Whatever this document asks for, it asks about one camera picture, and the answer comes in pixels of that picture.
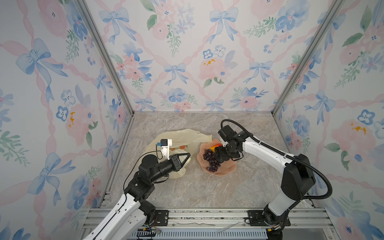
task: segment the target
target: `pink bowl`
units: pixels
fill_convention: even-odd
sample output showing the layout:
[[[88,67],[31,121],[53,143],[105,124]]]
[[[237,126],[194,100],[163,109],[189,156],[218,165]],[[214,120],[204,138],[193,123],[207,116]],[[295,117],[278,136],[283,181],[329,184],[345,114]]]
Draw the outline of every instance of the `pink bowl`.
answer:
[[[212,142],[202,143],[200,146],[200,152],[197,155],[197,160],[199,161],[199,163],[200,163],[200,165],[204,171],[206,171],[207,173],[222,177],[222,176],[227,175],[228,173],[236,170],[236,162],[234,162],[232,160],[228,160],[228,161],[225,161],[225,162],[220,164],[221,166],[218,168],[217,172],[208,171],[207,167],[209,167],[209,162],[204,160],[203,154],[204,154],[206,149],[210,149],[211,147],[215,146],[216,144],[221,144],[221,142],[218,139],[212,139]]]

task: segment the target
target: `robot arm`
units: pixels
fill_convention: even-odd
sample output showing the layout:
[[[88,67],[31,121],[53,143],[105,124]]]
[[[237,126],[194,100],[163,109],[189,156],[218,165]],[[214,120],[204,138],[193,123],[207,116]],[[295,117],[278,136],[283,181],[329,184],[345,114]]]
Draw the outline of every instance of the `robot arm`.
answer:
[[[155,206],[146,199],[155,189],[154,183],[160,183],[156,180],[170,172],[179,171],[190,157],[189,153],[169,156],[170,139],[162,139],[157,146],[166,160],[158,162],[157,156],[146,155],[118,203],[84,240],[124,240],[144,224],[153,225]]]
[[[229,125],[222,126],[223,122],[235,123],[243,129],[235,132]],[[219,162],[238,160],[240,152],[247,152],[267,162],[283,175],[281,188],[278,195],[264,208],[263,219],[265,223],[274,226],[281,225],[288,216],[288,212],[301,200],[313,197],[324,199],[332,194],[332,187],[326,177],[310,165],[308,158],[302,154],[295,156],[280,151],[253,134],[235,121],[225,119],[218,132],[223,146],[215,148],[216,159]],[[316,183],[314,172],[325,181],[328,192],[323,196],[304,196]]]

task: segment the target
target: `floral wallpaper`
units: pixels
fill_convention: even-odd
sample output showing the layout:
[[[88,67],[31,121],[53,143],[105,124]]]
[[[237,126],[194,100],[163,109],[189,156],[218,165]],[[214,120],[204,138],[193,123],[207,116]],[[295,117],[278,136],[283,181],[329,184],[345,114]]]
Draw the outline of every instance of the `floral wallpaper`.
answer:
[[[0,240],[75,239],[128,113],[71,0],[0,3]]]
[[[314,203],[342,240],[384,239],[383,9],[346,0],[275,115],[290,151],[330,180],[332,196]],[[326,191],[317,177],[310,194]]]
[[[271,111],[332,4],[85,2],[135,111]]]

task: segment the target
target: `plastic bag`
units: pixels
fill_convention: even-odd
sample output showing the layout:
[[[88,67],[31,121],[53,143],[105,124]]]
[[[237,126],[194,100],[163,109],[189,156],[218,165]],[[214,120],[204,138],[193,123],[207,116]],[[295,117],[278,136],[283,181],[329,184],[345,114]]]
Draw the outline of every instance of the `plastic bag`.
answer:
[[[184,129],[179,131],[173,131],[173,132],[163,132],[160,133],[155,140],[153,140],[145,149],[144,152],[150,152],[156,150],[156,144],[160,142],[161,139],[172,139],[172,146],[170,147],[169,155],[178,154],[178,153],[186,153],[189,152],[191,154],[191,157],[188,159],[188,161],[185,163],[185,165],[180,169],[178,172],[171,172],[169,174],[169,178],[179,178],[184,176],[185,174],[185,167],[186,165],[191,161],[191,159],[195,159],[196,156],[193,155],[194,152],[198,150],[198,147],[200,143],[202,142],[212,142],[212,135],[205,135],[200,133],[199,131],[195,131],[192,129]]]

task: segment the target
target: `dark grapes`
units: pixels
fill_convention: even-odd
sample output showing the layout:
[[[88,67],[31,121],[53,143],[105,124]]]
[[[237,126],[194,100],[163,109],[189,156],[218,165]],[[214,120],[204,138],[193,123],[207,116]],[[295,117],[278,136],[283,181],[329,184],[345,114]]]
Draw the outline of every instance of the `dark grapes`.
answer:
[[[207,167],[207,170],[211,172],[217,172],[221,165],[220,162],[216,160],[216,155],[211,149],[205,150],[203,158],[209,162],[209,167]]]

